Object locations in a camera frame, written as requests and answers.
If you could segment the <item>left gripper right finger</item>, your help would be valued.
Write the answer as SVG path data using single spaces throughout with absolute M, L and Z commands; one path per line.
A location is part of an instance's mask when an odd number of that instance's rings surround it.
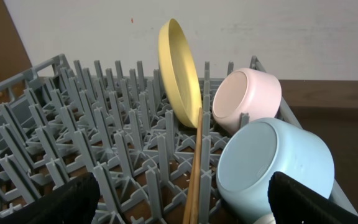
M 358 216 L 283 172 L 274 172 L 268 202 L 276 223 L 358 224 Z

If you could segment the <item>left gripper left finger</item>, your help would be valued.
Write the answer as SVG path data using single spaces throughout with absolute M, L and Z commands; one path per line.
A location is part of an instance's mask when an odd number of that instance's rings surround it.
M 91 223 L 99 198 L 98 181 L 93 173 L 87 172 L 13 214 L 0 218 L 0 223 Z

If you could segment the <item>white plastic cup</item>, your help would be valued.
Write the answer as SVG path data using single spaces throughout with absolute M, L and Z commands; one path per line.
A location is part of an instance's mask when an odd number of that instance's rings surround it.
M 276 221 L 273 213 L 269 213 L 260 217 L 253 224 L 276 224 Z

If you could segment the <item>light blue bowl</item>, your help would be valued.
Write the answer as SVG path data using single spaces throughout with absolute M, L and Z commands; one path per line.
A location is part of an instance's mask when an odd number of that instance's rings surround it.
M 219 158 L 219 193 L 244 223 L 271 212 L 270 178 L 276 171 L 329 198 L 334 185 L 334 161 L 317 135 L 276 118 L 261 118 L 230 138 Z

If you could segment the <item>wooden chopstick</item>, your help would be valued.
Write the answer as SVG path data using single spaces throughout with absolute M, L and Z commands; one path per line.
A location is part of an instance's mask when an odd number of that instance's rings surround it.
M 188 194 L 187 194 L 187 198 L 186 198 L 186 204 L 185 204 L 185 210 L 184 210 L 182 224 L 190 223 L 193 188 L 194 188 L 194 182 L 195 182 L 194 181 L 194 179 L 195 179 L 195 164 L 196 164 L 196 156 L 194 156 L 194 158 L 193 158 L 191 177 L 190 177 L 190 183 L 189 183 Z
M 190 224 L 198 223 L 198 204 L 200 194 L 200 159 L 201 159 L 201 145 L 202 145 L 202 125 L 203 125 L 203 109 L 199 109 L 198 115 L 198 128 L 196 135 L 196 149 L 194 155 L 193 165 L 193 196 L 191 201 L 191 215 Z

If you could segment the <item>pink white bowl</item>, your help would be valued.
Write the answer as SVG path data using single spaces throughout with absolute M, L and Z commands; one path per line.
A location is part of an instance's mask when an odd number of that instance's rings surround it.
M 214 96 L 214 120 L 228 133 L 240 129 L 241 115 L 249 120 L 273 118 L 282 99 L 282 88 L 276 76 L 251 68 L 240 68 L 230 73 L 220 84 Z

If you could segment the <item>yellow round plate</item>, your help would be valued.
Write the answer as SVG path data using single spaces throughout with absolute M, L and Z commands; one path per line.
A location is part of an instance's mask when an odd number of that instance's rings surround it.
M 202 107 L 200 84 L 187 39 L 175 19 L 167 21 L 159 31 L 158 61 L 164 89 L 176 117 L 183 125 L 197 128 Z

